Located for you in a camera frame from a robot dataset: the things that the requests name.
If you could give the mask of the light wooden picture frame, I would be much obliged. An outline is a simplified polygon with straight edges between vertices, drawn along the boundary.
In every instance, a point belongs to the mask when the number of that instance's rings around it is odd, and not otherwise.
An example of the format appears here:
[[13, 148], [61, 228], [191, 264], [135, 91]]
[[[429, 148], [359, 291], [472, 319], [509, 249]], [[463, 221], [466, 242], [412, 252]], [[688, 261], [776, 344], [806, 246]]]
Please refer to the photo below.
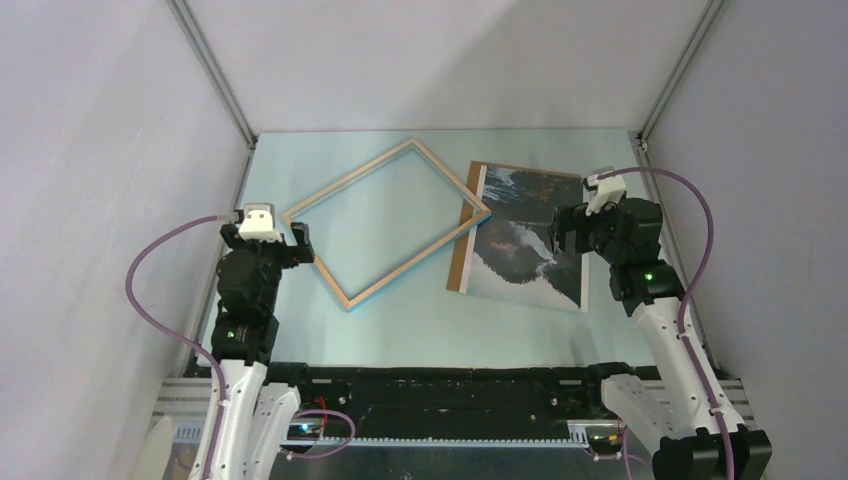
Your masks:
[[406, 139], [282, 215], [318, 226], [315, 266], [353, 310], [490, 217], [431, 149]]

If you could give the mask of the landscape photo print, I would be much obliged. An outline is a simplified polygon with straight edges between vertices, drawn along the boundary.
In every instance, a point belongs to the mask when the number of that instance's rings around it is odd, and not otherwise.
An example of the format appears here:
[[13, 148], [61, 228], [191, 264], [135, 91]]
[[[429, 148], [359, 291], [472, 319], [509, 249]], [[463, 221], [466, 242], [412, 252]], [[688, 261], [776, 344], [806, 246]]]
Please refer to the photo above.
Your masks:
[[551, 249], [554, 209], [583, 202], [576, 174], [471, 163], [467, 186], [490, 217], [457, 239], [446, 288], [550, 309], [589, 310], [589, 259], [571, 238]]

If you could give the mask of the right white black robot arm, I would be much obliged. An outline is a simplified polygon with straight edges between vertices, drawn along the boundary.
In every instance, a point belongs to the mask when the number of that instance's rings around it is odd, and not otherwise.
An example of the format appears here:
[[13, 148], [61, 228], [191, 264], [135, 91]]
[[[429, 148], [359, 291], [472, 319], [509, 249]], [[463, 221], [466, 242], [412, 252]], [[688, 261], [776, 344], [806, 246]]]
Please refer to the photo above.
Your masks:
[[650, 452], [657, 479], [760, 479], [771, 443], [745, 425], [711, 368], [679, 276], [660, 257], [662, 225], [660, 206], [639, 198], [554, 211], [553, 250], [573, 234], [576, 252], [609, 264], [612, 297], [647, 341], [669, 401], [657, 401], [636, 375], [614, 373], [583, 388], [583, 408], [596, 418], [615, 413]]

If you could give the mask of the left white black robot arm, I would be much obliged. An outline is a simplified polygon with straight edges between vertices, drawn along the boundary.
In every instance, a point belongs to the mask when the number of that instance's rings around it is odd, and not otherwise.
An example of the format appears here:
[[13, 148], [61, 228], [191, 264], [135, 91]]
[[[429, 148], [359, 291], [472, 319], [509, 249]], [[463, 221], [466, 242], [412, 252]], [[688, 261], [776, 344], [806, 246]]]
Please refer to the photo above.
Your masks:
[[220, 300], [211, 340], [210, 412], [192, 479], [268, 478], [289, 421], [315, 406], [311, 384], [267, 380], [282, 273], [315, 259], [307, 225], [294, 222], [290, 228], [292, 245], [272, 221], [245, 218], [221, 228], [230, 250], [216, 266]]

